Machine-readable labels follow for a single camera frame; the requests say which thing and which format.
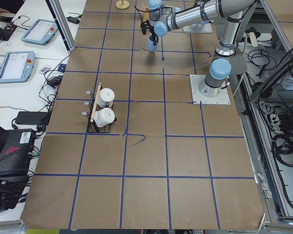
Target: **screen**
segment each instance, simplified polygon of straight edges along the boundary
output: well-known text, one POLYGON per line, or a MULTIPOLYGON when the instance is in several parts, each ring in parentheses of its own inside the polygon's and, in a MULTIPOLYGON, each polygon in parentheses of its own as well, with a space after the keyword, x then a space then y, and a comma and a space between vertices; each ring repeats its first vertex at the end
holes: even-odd
POLYGON ((1 79, 20 79, 23 75, 28 53, 9 54, 1 79))
POLYGON ((30 29, 30 32, 25 38, 30 40, 42 41, 42 39, 48 33, 53 24, 54 22, 40 20, 36 23, 36 25, 33 26, 33 28, 30 29))

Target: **remote control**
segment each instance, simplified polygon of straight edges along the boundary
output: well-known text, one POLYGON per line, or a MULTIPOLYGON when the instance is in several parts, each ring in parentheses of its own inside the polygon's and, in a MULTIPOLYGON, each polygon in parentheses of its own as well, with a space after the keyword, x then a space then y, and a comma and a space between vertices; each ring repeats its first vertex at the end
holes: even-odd
POLYGON ((39 70, 39 73, 44 74, 49 71, 51 67, 49 65, 45 65, 42 69, 39 70))

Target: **table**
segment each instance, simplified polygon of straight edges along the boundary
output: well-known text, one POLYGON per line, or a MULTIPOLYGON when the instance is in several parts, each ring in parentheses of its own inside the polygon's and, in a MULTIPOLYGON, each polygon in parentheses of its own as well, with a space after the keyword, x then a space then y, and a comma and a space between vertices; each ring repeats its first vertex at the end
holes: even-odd
POLYGON ((232 95, 231 105, 192 103, 188 75, 208 72, 215 32, 171 32, 151 53, 140 2, 86 3, 22 218, 29 228, 257 229, 263 210, 232 95), (116 94, 105 135, 81 115, 99 82, 116 94))
MULTIPOLYGON (((0 57, 0 66, 3 62, 3 57, 0 57)), ((38 71, 46 64, 54 68, 60 60, 55 59, 40 59, 35 60, 35 65, 29 80, 25 83, 10 83, 0 84, 0 106, 11 106, 22 108, 28 111, 38 111, 45 103, 38 97, 38 92, 41 85, 44 83, 44 77, 38 71)), ((12 129, 11 120, 15 118, 19 110, 11 108, 0 108, 0 126, 4 129, 12 129)), ((34 126, 25 126, 21 128, 33 128, 34 126)), ((39 147, 42 143, 42 137, 35 141, 35 146, 39 147)), ((30 169, 35 170, 38 159, 31 160, 30 169)), ((20 203, 16 208, 0 213, 0 221, 18 220, 23 212, 24 203, 20 203)))
MULTIPOLYGON (((61 0, 61 6, 63 13, 66 17, 77 16, 69 14, 68 12, 82 12, 84 9, 86 0, 61 0)), ((25 15, 30 18, 25 25, 32 25, 37 19, 53 20, 52 15, 47 7, 45 0, 27 0, 21 7, 19 12, 15 15, 14 19, 18 16, 25 15)), ((21 25, 27 18, 22 17, 17 19, 15 24, 21 25)), ((71 30, 73 38, 77 33, 78 25, 68 22, 69 29, 71 30)), ((68 55, 68 51, 63 43, 62 37, 59 32, 56 32, 55 36, 50 40, 47 45, 36 45, 21 41, 25 30, 17 28, 9 41, 2 41, 0 44, 0 55, 5 55, 10 51, 34 51, 37 58, 41 59, 63 59, 68 55)))

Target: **blue cup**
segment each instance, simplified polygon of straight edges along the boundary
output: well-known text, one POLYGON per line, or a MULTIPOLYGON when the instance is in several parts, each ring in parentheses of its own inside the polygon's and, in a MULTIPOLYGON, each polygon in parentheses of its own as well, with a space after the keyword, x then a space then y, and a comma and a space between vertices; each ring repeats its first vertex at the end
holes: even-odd
POLYGON ((150 35, 148 37, 148 49, 149 49, 149 51, 155 51, 156 48, 157 48, 157 45, 158 45, 158 43, 156 45, 153 45, 152 35, 150 35))

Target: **white cup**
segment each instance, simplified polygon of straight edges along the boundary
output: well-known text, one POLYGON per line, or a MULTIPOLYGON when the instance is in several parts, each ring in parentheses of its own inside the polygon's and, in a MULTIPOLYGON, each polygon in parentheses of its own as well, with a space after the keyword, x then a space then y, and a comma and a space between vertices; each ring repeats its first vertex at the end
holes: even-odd
POLYGON ((94 121, 100 128, 114 122, 114 120, 115 114, 113 110, 108 107, 94 113, 94 121))
POLYGON ((109 88, 104 88, 99 93, 98 105, 102 108, 111 107, 113 105, 114 98, 115 94, 113 90, 109 88))

